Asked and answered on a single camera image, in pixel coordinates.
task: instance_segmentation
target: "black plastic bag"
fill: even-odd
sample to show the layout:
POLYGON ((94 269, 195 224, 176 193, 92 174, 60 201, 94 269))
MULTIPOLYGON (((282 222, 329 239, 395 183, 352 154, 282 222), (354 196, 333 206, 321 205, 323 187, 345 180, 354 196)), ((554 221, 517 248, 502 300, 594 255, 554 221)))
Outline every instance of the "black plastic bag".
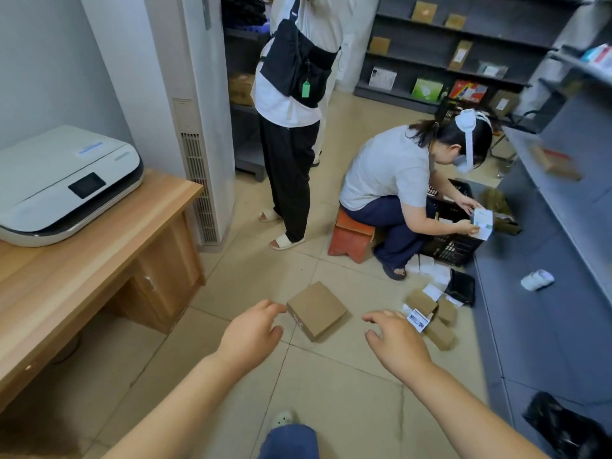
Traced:
POLYGON ((523 418, 551 444, 558 459, 612 458, 612 440, 603 427, 565 409, 548 393, 536 394, 523 418))

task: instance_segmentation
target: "blue jeans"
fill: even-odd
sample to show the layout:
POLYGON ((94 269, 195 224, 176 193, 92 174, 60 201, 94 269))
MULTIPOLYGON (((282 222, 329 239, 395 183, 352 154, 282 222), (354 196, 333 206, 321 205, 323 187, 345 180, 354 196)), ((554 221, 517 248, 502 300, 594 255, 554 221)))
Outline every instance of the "blue jeans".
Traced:
MULTIPOLYGON (((425 209, 427 217, 435 217, 436 207, 429 198, 425 209)), ((375 248, 374 255, 392 269, 402 269, 430 239, 430 236, 415 233, 408 228, 402 213, 402 203, 397 196, 383 196, 357 211, 346 209, 346 213, 357 222, 388 228, 386 240, 375 248)))
POLYGON ((259 459, 319 459, 317 434, 300 424, 274 428, 261 445, 259 459))

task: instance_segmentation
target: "wooden desk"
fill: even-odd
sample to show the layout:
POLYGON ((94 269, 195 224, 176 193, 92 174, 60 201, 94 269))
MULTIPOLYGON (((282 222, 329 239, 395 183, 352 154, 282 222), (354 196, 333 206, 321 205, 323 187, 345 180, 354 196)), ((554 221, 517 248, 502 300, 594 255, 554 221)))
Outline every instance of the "wooden desk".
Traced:
POLYGON ((203 187, 147 171, 73 237, 0 241, 0 411, 105 305, 168 333, 204 284, 185 208, 203 187))

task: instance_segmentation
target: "black hair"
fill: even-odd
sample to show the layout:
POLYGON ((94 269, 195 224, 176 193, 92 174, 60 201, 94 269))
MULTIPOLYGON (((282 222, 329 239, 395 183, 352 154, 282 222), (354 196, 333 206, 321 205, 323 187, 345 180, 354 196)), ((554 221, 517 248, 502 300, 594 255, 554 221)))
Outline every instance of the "black hair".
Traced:
MULTIPOLYGON (((435 119, 422 120, 409 125, 410 130, 415 130, 416 134, 412 137, 417 140, 417 144, 422 148, 433 141, 447 145, 461 145, 460 154, 466 152, 465 134, 457 127, 455 119, 445 124, 440 124, 435 119)), ((493 130, 485 121, 476 119, 474 129, 474 164, 482 164, 489 153, 489 148, 493 142, 493 130)))

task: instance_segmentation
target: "step stool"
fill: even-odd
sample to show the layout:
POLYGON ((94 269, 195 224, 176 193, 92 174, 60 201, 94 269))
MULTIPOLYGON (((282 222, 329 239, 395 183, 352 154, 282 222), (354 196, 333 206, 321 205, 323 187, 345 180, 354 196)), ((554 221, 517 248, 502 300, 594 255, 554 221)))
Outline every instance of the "step stool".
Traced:
POLYGON ((327 254, 347 254, 353 261, 361 264, 372 257, 374 233, 374 227, 351 219, 344 208, 340 207, 327 254))

